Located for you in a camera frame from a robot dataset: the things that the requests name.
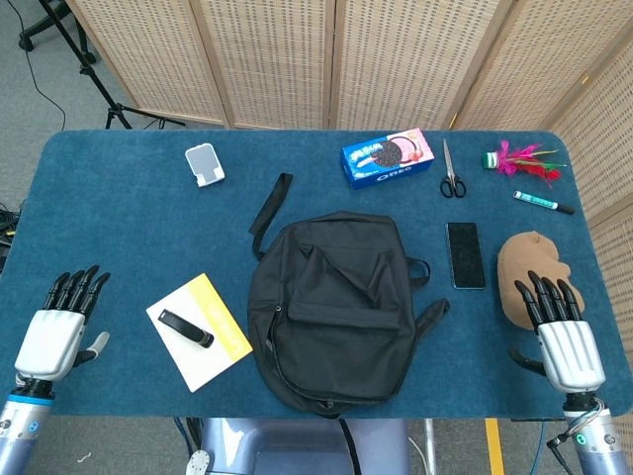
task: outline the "teal marker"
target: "teal marker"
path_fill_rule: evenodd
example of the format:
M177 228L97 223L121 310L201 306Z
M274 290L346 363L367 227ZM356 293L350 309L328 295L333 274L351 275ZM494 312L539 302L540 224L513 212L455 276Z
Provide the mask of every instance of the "teal marker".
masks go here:
M517 200L525 201L526 203L532 203L533 205L542 206L543 208L549 208L550 210L560 211L561 213L566 213L568 215L572 215L576 211L571 206L561 205L560 203L545 200L537 196L528 195L527 193L522 193L520 191L515 191L514 195L512 196Z

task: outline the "scissor blade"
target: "scissor blade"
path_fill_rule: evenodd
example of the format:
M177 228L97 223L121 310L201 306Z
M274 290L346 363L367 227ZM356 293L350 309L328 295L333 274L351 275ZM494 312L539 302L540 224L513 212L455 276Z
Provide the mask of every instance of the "scissor blade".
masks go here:
M451 161L451 152L448 151L448 143L446 143L446 139L444 139L444 159L446 160L446 174L452 177L455 173L453 172L453 162Z

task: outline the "blue table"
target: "blue table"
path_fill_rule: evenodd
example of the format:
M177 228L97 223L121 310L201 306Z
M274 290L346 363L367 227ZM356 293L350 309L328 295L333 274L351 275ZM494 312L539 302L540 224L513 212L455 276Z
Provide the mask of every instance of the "blue table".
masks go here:
M94 362L55 386L59 414L192 417L296 417L264 385L252 355L191 394L150 323L145 308L206 272L246 329L246 301L257 262L248 228L281 171L295 180L264 248L294 221L338 210L391 215L409 255L426 259L429 284L414 297L421 311L446 297L452 308L422 341L405 384L389 404L356 410L372 418L559 417L564 396L507 356L515 346L538 357L532 332L503 315L497 294L497 253L516 233L538 231L559 247L587 302L607 381L599 395L614 414L633 400L633 383L597 266L572 170L549 188L538 178L484 170L484 151L508 139L512 148L564 145L544 132L428 132L437 158L429 170L352 191L338 158L343 145L377 132L107 132L56 135L46 145L5 274L0 279L0 390L13 383L13 362L35 310L63 271L99 263L112 273L87 330L111 339ZM445 199L442 139L465 199ZM226 180L199 189L186 148L210 142ZM575 207L573 216L513 200L515 190ZM451 286L445 224L479 226L488 288Z

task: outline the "black backpack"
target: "black backpack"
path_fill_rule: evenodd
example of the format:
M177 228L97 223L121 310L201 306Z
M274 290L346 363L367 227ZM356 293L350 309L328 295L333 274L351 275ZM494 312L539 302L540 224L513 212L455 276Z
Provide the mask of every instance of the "black backpack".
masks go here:
M261 260L248 299L248 332L270 389L300 411L335 418L398 393L420 337L446 300L413 317L411 288L428 265L407 258L387 216L339 212L284 228L264 254L263 236L292 175L282 173L250 232ZM409 267L426 267L411 279Z

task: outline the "woven panel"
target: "woven panel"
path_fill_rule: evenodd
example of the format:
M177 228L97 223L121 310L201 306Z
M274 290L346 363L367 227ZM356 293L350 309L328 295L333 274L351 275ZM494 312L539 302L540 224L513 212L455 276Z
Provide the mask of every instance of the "woven panel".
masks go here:
M497 3L347 0L337 127L441 127Z
M237 126L319 129L324 0L195 0Z
M592 240L633 370L633 218L592 236Z
M631 0L524 0L460 119L535 129L633 16Z
M633 193L633 44L553 130L570 150L588 218Z
M224 112L187 0L73 0L138 106L222 121Z

